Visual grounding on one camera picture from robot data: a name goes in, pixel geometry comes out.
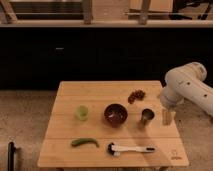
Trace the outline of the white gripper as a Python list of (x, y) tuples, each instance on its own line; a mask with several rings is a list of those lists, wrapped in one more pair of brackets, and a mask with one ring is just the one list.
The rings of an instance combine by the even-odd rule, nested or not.
[(169, 108), (174, 108), (183, 101), (183, 97), (175, 92), (170, 87), (164, 87), (160, 93), (160, 102), (167, 108), (162, 110), (162, 124), (168, 126), (174, 120), (175, 112), (169, 110)]

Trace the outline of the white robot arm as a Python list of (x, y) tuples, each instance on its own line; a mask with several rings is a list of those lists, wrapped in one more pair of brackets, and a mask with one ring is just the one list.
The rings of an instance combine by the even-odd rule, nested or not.
[(166, 109), (172, 109), (184, 99), (192, 101), (213, 120), (213, 87), (204, 83), (207, 70), (202, 63), (191, 62), (170, 69), (165, 74), (166, 86), (159, 94)]

